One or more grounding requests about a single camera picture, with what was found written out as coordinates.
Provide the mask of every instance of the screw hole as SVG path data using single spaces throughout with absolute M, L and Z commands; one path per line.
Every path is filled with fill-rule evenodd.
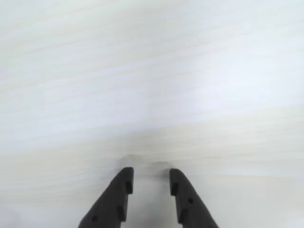
M 92 216 L 92 221 L 97 222 L 98 221 L 98 215 L 93 215 Z

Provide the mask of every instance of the wood grain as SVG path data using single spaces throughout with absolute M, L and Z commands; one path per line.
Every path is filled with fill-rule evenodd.
M 123 228 L 174 228 L 168 169 L 221 228 L 304 227 L 303 0 L 0 7 L 0 227 L 75 228 L 135 168 Z

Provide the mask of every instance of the white table surface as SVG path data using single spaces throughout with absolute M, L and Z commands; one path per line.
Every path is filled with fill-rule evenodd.
M 1 0 L 0 227 L 76 228 L 124 166 L 123 228 L 304 227 L 303 0 Z

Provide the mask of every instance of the wooden surface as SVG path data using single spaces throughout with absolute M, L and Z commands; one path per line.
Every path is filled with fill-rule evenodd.
M 0 227 L 75 228 L 135 168 L 123 228 L 304 227 L 303 0 L 0 4 Z

